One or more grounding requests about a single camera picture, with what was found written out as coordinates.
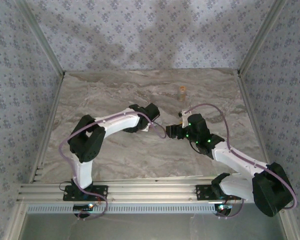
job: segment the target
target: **patterned wallpaper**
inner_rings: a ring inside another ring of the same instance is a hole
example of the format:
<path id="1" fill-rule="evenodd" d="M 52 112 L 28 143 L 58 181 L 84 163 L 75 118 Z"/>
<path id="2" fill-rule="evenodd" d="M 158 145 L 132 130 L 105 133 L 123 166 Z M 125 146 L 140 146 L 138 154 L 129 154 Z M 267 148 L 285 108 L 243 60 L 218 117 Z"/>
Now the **patterned wallpaper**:
<path id="1" fill-rule="evenodd" d="M 245 82 L 272 161 L 296 191 L 300 228 L 300 0 L 289 0 Z"/>
<path id="2" fill-rule="evenodd" d="M 273 0 L 28 0 L 65 71 L 237 69 Z"/>
<path id="3" fill-rule="evenodd" d="M 14 1 L 0 0 L 0 239 L 35 162 L 59 76 Z"/>

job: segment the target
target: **marble surface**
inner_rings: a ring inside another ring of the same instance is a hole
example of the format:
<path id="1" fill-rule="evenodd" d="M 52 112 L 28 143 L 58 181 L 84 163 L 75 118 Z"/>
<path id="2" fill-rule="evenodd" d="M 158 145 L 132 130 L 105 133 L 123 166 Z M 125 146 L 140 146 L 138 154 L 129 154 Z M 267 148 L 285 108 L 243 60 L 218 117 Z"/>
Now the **marble surface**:
<path id="1" fill-rule="evenodd" d="M 179 86 L 186 86 L 186 101 L 178 102 Z M 163 126 L 179 124 L 178 112 L 200 103 L 215 104 L 229 124 L 230 143 L 243 153 L 260 159 L 260 149 L 233 71 L 218 69 L 174 69 L 151 71 L 73 72 L 64 77 L 51 137 L 45 154 L 42 182 L 68 181 L 70 166 L 60 157 L 58 146 L 86 114 L 104 117 L 131 104 L 160 110 L 156 120 Z M 226 136 L 221 116 L 212 107 L 201 107 L 212 133 Z M 71 156 L 69 146 L 63 151 Z M 93 180 L 216 176 L 232 172 L 222 163 L 194 152 L 187 140 L 160 139 L 149 132 L 117 132 L 107 137 L 93 163 Z"/>

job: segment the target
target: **purple cable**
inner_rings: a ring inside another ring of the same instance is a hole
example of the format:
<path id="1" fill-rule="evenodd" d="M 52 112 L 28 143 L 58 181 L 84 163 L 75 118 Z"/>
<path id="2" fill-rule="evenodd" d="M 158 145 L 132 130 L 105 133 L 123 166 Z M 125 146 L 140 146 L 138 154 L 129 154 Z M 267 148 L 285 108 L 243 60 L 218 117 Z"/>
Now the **purple cable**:
<path id="1" fill-rule="evenodd" d="M 153 121 L 153 123 L 156 124 L 156 125 L 158 125 L 163 130 L 163 132 L 164 132 L 164 138 L 165 138 L 167 136 L 167 132 L 166 132 L 165 128 L 162 125 L 160 125 L 159 123 L 155 122 L 155 121 Z"/>
<path id="2" fill-rule="evenodd" d="M 147 115 L 145 115 L 144 113 L 142 112 L 138 112 L 138 111 L 129 111 L 129 112 L 125 112 L 125 113 L 119 113 L 117 115 L 114 115 L 114 116 L 111 116 L 111 117 L 108 117 L 106 119 L 102 119 L 102 120 L 98 120 L 98 121 L 95 121 L 93 123 L 90 123 L 88 124 L 87 126 L 84 126 L 83 128 L 79 129 L 78 131 L 72 133 L 70 136 L 68 136 L 67 138 L 65 138 L 59 145 L 59 154 L 61 155 L 61 157 L 63 157 L 67 162 L 68 164 L 70 164 L 71 166 L 71 169 L 72 169 L 72 172 L 73 172 L 73 181 L 74 183 L 77 185 L 77 187 L 80 189 L 81 192 L 85 193 L 85 194 L 88 194 L 88 195 L 92 195 L 92 196 L 96 196 L 97 198 L 101 198 L 105 201 L 105 208 L 104 208 L 104 211 L 94 217 L 91 217 L 87 220 L 92 220 L 92 219 L 97 219 L 101 216 L 103 216 L 107 209 L 108 209 L 108 201 L 107 199 L 100 195 L 100 194 L 97 194 L 97 193 L 94 193 L 94 192 L 89 192 L 89 191 L 86 191 L 84 190 L 78 183 L 78 180 L 77 180 L 77 174 L 76 174 L 76 170 L 75 170 L 75 167 L 73 165 L 73 162 L 72 162 L 72 159 L 70 159 L 69 157 L 65 156 L 64 153 L 62 152 L 62 147 L 64 144 L 66 144 L 68 142 L 68 140 L 70 140 L 71 138 L 73 138 L 74 136 L 78 135 L 79 133 L 83 132 L 84 130 L 96 125 L 96 124 L 100 124 L 100 123 L 104 123 L 104 122 L 107 122 L 107 121 L 110 121 L 110 120 L 113 120 L 113 119 L 116 119 L 116 118 L 119 118 L 119 117 L 122 117 L 122 116 L 126 116 L 126 115 L 141 115 L 143 117 L 145 117 L 145 119 L 148 120 L 148 122 L 150 123 L 150 126 L 154 129 L 154 131 L 156 132 L 156 134 L 161 138 L 161 139 L 165 139 L 166 136 L 167 136 L 167 133 L 166 131 L 164 131 L 164 136 L 161 136 L 159 131 L 156 129 L 156 127 L 154 126 L 154 124 L 152 123 L 152 121 L 149 119 L 149 117 Z"/>
<path id="3" fill-rule="evenodd" d="M 221 117 L 223 118 L 223 121 L 224 121 L 224 124 L 225 124 L 225 128 L 226 128 L 226 144 L 227 144 L 227 147 L 228 149 L 231 151 L 231 153 L 233 153 L 236 157 L 238 157 L 239 159 L 245 161 L 246 163 L 248 164 L 251 164 L 251 165 L 255 165 L 255 163 L 253 161 L 250 161 L 248 159 L 246 159 L 245 157 L 239 155 L 238 153 L 236 153 L 235 151 L 233 151 L 231 149 L 231 146 L 230 146 L 230 134 L 229 134 L 229 127 L 228 127 L 228 123 L 227 123 L 227 120 L 225 118 L 225 115 L 224 113 L 215 105 L 211 104 L 211 103 L 201 103 L 201 104 L 198 104 L 192 108 L 190 108 L 188 111 L 186 111 L 184 114 L 187 114 L 188 112 L 192 111 L 193 109 L 196 109 L 198 107 L 201 107 L 201 106 L 211 106 L 211 107 L 214 107 L 215 109 L 218 110 L 218 112 L 220 113 Z M 264 166 L 261 166 L 260 164 L 256 164 L 255 165 L 256 167 L 266 171 L 267 173 L 271 174 L 272 176 L 274 176 L 276 179 L 278 179 L 290 192 L 290 194 L 292 195 L 293 197 L 293 205 L 292 206 L 289 206 L 289 207 L 284 207 L 283 209 L 286 209 L 286 210 L 289 210 L 289 209 L 294 209 L 296 206 L 297 206 L 297 203 L 298 203 L 298 200 L 297 200 L 297 196 L 294 192 L 294 190 L 289 186 L 288 183 L 286 183 L 285 180 L 283 180 L 280 176 L 278 176 L 277 174 L 275 174 L 273 171 L 270 171 L 269 169 L 267 169 L 266 167 Z"/>

